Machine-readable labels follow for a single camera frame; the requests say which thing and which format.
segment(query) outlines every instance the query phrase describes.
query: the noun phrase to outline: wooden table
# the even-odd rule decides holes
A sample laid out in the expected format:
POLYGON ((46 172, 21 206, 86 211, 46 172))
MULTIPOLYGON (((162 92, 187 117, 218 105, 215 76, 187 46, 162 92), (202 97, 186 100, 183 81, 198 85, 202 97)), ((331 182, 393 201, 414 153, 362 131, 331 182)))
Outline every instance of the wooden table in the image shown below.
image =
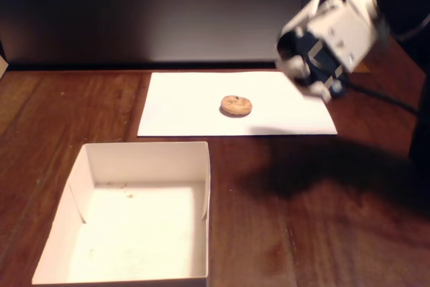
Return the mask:
MULTIPOLYGON (((399 46, 366 64, 354 81, 417 104, 423 74, 399 46)), ((348 93, 328 105, 338 136, 137 138, 150 77, 2 78, 0 286, 30 286, 82 144, 148 140, 209 142, 211 286, 430 286, 430 203, 405 158, 413 117, 348 93)))

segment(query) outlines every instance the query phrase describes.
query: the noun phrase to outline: open box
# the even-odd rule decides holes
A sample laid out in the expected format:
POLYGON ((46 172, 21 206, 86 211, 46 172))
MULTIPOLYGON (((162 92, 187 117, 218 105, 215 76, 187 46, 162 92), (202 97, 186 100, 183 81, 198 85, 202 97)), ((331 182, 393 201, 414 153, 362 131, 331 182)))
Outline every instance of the open box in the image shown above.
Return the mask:
POLYGON ((35 285, 207 286, 206 142, 87 144, 35 285))

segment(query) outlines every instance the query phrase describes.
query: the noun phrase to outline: box flap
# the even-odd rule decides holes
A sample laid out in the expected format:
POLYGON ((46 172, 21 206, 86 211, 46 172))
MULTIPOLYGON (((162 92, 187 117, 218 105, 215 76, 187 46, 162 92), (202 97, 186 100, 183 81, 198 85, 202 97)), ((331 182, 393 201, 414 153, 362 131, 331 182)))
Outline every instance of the box flap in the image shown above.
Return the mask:
POLYGON ((75 240, 81 225, 82 220, 70 186, 66 184, 49 238, 34 272, 32 284, 59 284, 63 282, 69 271, 69 260, 73 254, 75 240))
POLYGON ((9 65, 7 64, 7 62, 3 59, 3 57, 0 56, 0 79, 5 73, 8 66, 9 65))
POLYGON ((79 151, 69 175, 68 183, 82 221, 86 223, 89 204, 94 191, 93 176, 89 167, 86 145, 83 145, 79 151))

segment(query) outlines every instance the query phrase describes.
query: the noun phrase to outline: black cable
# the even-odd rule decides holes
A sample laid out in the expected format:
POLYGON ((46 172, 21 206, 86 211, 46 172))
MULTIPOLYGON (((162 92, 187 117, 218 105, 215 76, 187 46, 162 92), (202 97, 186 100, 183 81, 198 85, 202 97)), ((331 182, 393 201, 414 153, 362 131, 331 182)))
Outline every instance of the black cable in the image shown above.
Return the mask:
POLYGON ((346 86, 346 88, 350 88, 356 92, 360 92, 363 94, 366 94, 370 97, 374 97, 378 100, 384 101, 387 104, 392 104, 394 106, 398 106, 400 108, 402 108, 403 110, 406 110, 407 112, 410 112, 411 114, 415 115, 415 116, 419 116, 419 111, 417 109, 415 109, 414 107, 410 106, 409 104, 400 101, 396 98, 390 97, 389 95, 386 95, 384 93, 380 93, 371 89, 368 89, 367 87, 362 87, 360 85, 356 85, 352 82, 349 81, 345 81, 345 80, 340 80, 342 82, 342 85, 346 86))
MULTIPOLYGON (((319 63, 317 60, 315 60, 315 58, 311 59, 309 57, 309 54, 307 54, 307 56, 306 56, 306 62, 309 65, 312 65, 313 67, 315 67, 316 69, 319 69, 320 71, 322 71, 324 74, 326 74, 329 77, 335 76, 334 71, 330 71, 327 68, 325 68, 321 63, 319 63)), ((403 110, 413 114, 414 116, 417 116, 417 117, 420 116, 420 113, 417 109, 415 109, 414 107, 410 106, 409 104, 407 104, 403 101, 395 99, 395 98, 393 98, 389 95, 386 95, 384 93, 381 93, 381 92, 378 92, 378 91, 375 91, 372 89, 368 89, 367 87, 362 87, 361 85, 356 85, 356 84, 354 84, 348 80, 345 80, 345 79, 336 79, 336 80, 340 81, 342 83, 342 85, 346 88, 350 88, 356 92, 360 92, 360 93, 366 94, 370 97, 374 97, 378 100, 386 102, 387 104, 392 104, 394 106, 400 107, 403 110)))

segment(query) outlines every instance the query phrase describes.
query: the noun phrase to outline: robotic arm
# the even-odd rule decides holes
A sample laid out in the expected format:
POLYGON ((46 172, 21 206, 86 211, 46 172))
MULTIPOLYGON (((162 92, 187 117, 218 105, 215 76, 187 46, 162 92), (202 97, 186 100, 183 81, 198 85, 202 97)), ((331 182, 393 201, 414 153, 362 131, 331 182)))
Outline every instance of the robotic arm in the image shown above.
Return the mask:
POLYGON ((398 5, 396 0, 311 0, 282 29, 277 43, 278 69, 303 94, 319 96, 325 102, 341 96, 348 74, 376 40, 388 41, 386 18, 396 23, 398 5))

